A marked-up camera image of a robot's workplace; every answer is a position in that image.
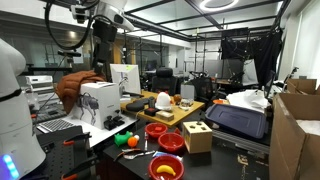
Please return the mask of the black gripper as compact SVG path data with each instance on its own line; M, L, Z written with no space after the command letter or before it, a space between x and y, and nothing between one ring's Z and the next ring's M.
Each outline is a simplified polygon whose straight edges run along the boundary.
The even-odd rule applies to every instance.
M98 38L94 47L93 69L96 74L102 73L104 64L109 59L110 46L115 40L117 28L112 24L106 24L96 20L93 24L93 35Z

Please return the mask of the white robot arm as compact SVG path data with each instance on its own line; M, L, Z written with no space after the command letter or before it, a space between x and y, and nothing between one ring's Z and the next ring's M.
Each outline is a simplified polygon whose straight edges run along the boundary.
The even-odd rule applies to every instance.
M109 43L119 28L134 26L124 17L128 0L95 0L90 5L73 5L73 18L87 24L100 39L95 47L94 73L100 74L107 61ZM0 39L0 180L19 180L40 166L46 153L33 131L27 98L16 77L26 66L24 56Z

